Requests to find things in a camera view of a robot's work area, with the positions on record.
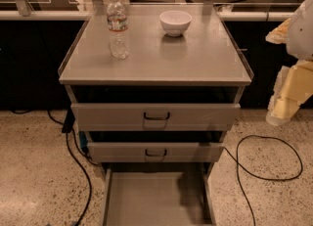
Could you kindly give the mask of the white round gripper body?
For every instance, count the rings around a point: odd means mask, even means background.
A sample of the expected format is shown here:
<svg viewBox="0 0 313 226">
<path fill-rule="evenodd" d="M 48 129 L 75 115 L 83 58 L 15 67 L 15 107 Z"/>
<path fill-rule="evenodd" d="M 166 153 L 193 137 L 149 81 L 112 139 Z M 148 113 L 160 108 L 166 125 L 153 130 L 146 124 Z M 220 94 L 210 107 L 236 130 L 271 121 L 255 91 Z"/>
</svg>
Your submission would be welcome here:
<svg viewBox="0 0 313 226">
<path fill-rule="evenodd" d="M 299 60 L 313 61 L 313 0 L 304 0 L 291 16 L 287 51 Z"/>
</svg>

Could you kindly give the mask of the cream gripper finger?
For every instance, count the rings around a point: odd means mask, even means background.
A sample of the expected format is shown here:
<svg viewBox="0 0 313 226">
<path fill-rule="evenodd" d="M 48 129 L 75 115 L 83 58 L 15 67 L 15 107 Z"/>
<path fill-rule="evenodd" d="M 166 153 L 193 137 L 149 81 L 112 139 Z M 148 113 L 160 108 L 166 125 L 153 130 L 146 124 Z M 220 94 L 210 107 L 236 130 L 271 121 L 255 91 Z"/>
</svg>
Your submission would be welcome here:
<svg viewBox="0 0 313 226">
<path fill-rule="evenodd" d="M 290 27 L 290 19 L 286 19 L 266 36 L 265 40 L 273 44 L 285 44 L 287 41 L 288 30 Z"/>
<path fill-rule="evenodd" d="M 312 95 L 312 61 L 300 60 L 290 68 L 282 66 L 269 101 L 266 121 L 274 126 L 289 122 Z"/>
</svg>

